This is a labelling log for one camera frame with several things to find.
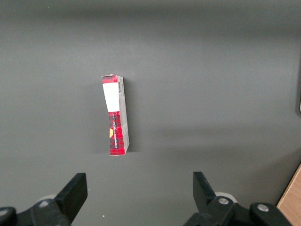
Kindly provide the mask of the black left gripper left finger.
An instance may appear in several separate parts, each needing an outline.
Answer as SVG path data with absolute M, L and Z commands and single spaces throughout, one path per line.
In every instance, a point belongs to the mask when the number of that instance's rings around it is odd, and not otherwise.
M 1 207 L 2 226 L 70 226 L 87 199 L 86 173 L 77 173 L 54 196 L 36 202 L 17 213 L 14 207 Z

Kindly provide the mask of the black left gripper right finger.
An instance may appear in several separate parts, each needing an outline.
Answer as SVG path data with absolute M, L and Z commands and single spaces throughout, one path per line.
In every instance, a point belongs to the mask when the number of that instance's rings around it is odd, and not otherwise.
M 244 208 L 225 195 L 216 195 L 203 172 L 193 173 L 193 198 L 198 212 L 186 226 L 289 226 L 274 205 L 255 202 Z

